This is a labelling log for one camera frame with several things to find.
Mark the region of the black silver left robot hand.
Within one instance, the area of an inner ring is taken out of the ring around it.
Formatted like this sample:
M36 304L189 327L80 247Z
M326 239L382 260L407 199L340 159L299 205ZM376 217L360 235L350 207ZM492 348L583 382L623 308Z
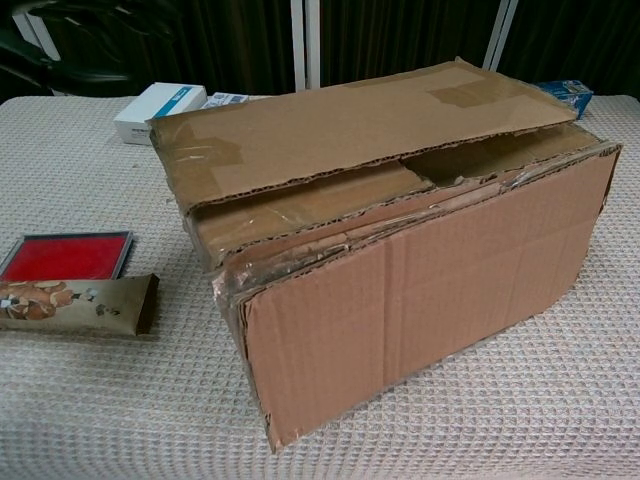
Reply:
M0 28L0 70L37 87L76 96L125 96L136 87L126 73L53 60L41 48L5 28Z

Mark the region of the large brown cardboard box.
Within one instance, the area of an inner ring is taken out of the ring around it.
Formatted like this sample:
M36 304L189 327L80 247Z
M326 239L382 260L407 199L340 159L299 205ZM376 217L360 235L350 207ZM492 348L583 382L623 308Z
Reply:
M462 59L152 118L280 450L574 284L622 147Z

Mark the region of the dark green curtain panel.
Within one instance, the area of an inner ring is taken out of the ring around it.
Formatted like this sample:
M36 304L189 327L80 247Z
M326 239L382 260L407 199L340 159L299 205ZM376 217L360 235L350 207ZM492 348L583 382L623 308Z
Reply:
M498 71L640 100L640 0L518 0Z
M323 87L457 57L483 64L501 0L321 0Z
M10 0L0 0L0 105L29 93L29 82L19 68L23 66L23 38L12 18Z
M98 97L133 96L153 82L295 90L290 0L45 0L30 13L64 65L119 76Z

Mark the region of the white box with blue stripe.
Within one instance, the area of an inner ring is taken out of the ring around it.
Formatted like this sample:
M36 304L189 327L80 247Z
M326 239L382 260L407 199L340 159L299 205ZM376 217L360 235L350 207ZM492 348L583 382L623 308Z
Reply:
M124 143L150 146L151 119L197 110L206 100L204 86L154 82L116 115L116 132Z

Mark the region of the small blue white patterned box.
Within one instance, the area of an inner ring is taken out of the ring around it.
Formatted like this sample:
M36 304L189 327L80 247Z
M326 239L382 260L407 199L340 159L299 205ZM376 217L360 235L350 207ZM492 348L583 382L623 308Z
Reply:
M249 100L248 95L215 92L202 105L202 109L218 108L228 105L242 104Z

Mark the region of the beige nut snack bar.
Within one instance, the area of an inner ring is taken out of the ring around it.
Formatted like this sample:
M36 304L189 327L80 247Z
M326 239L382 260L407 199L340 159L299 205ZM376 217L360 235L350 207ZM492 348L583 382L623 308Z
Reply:
M147 334L159 278L0 281L0 329Z

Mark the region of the beige waffle tablecloth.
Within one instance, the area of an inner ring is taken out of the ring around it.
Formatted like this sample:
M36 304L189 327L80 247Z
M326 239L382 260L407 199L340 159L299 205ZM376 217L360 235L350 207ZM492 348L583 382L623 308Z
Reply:
M26 234L130 231L150 335L0 331L0 480L640 480L640 101L592 99L623 146L580 278L547 313L272 453L241 359L123 98L0 104L0 262Z

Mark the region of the blue cookie box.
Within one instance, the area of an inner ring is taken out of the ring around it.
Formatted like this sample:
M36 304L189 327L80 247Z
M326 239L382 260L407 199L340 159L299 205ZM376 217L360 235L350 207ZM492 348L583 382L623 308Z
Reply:
M579 80L537 82L535 86L569 105L577 112L578 120L583 117L586 107L594 94L588 86Z

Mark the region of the white partition frame post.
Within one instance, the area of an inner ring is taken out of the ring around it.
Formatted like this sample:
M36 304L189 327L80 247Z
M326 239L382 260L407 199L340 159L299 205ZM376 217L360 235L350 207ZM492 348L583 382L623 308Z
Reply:
M61 60L47 26L40 17L29 13L19 13L13 15L13 22L26 42L38 47L51 60Z
M500 0L482 68L496 71L511 29L519 0Z
M295 91L306 89L304 0L290 0Z
M306 74L307 87L321 87L321 25L320 0L305 0Z

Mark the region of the red case with black frame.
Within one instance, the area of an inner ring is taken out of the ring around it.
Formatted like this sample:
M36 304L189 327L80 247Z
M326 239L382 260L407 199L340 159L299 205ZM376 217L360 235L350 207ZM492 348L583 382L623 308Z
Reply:
M0 262L0 281L116 279L133 239L130 231L24 235Z

